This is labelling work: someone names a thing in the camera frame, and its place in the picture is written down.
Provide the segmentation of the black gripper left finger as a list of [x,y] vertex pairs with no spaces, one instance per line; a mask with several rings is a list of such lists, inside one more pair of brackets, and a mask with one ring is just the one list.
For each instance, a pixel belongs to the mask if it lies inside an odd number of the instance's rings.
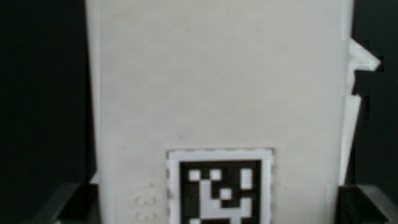
[[101,224],[98,185],[64,184],[28,224]]

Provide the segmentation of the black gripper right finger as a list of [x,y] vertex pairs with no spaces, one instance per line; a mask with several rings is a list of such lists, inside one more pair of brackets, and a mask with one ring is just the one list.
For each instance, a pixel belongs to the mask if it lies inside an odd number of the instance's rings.
[[375,185],[339,187],[336,224],[398,224],[398,205]]

